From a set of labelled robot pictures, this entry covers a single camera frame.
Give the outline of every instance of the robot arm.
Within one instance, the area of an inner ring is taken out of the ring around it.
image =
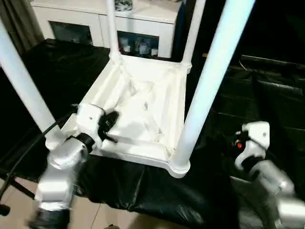
[[[100,148],[104,139],[114,141],[106,132],[114,126],[118,116],[114,110],[105,112],[91,104],[79,106],[76,118],[79,134],[50,151],[47,169],[37,186],[35,200],[39,205],[30,228],[67,228],[78,173],[88,154]]]
[[[269,136],[267,122],[243,125],[232,142],[235,166],[248,174],[255,192],[263,197],[269,228],[304,228],[305,203],[296,198],[293,182],[272,161],[265,160]]]

